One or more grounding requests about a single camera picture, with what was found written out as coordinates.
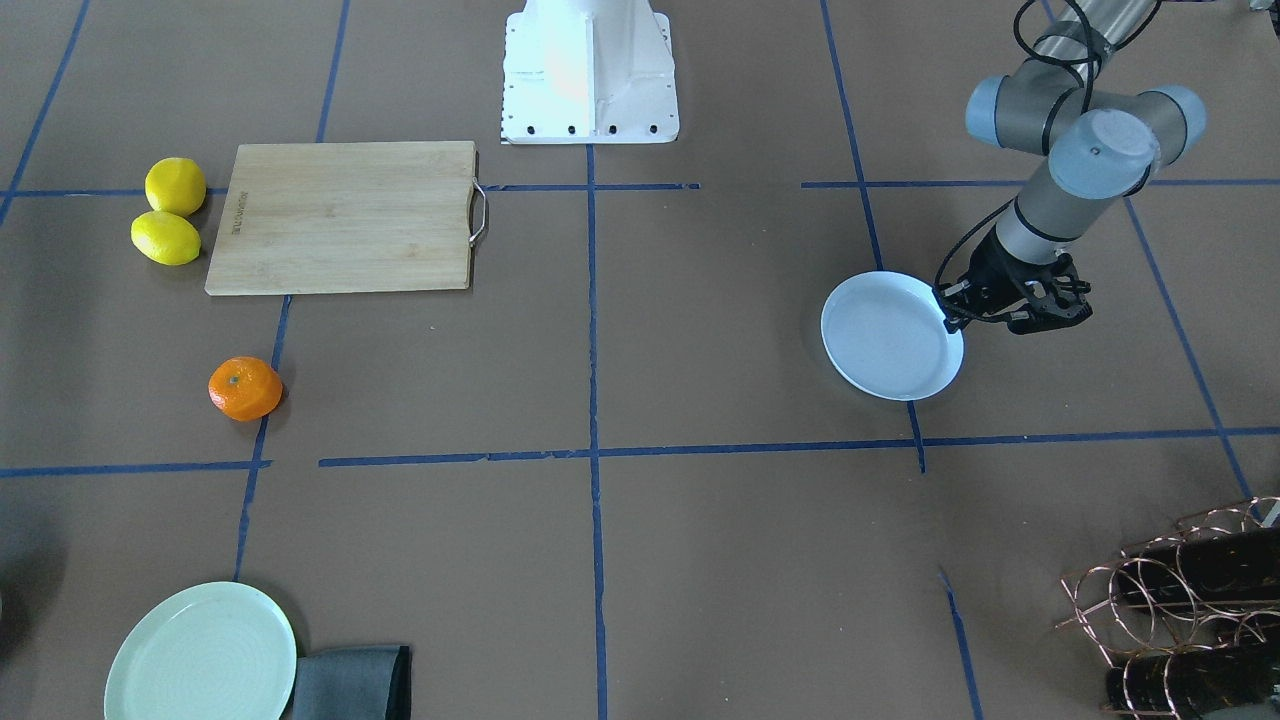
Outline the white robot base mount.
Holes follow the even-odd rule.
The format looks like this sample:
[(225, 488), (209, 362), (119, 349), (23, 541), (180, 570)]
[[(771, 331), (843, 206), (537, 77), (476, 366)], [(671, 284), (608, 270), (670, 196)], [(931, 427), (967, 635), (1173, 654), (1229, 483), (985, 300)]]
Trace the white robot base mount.
[(672, 143), (669, 18), (649, 1), (527, 1), (506, 18), (500, 141)]

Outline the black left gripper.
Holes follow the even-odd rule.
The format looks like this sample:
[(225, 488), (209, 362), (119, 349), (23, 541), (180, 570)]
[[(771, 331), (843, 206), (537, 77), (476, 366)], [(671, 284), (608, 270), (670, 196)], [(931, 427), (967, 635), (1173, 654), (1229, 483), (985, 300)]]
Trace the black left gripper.
[(1079, 325), (1093, 315), (1089, 292), (1071, 254), (1057, 254), (1047, 264), (1024, 263), (1001, 245), (996, 229), (987, 231), (959, 282), (934, 286), (940, 305), (957, 305), (959, 311), (943, 313), (950, 334), (973, 323), (1005, 324), (1014, 334)]

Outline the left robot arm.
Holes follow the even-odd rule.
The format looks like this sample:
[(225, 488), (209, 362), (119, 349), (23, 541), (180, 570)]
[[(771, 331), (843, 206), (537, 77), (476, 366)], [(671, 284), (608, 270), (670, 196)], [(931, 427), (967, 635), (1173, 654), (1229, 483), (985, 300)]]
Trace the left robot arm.
[(966, 129), (998, 149), (1037, 155), (1039, 167), (1004, 205), (961, 238), (966, 270), (932, 282), (945, 329), (1002, 324), (1014, 334), (1091, 318), (1091, 284), (1071, 246), (1119, 200), (1142, 191), (1201, 140), (1207, 110), (1180, 85), (1110, 94), (1096, 82), (1156, 18), (1158, 1), (1070, 1), (1036, 40), (1012, 36), (1019, 68), (983, 79), (966, 105)]

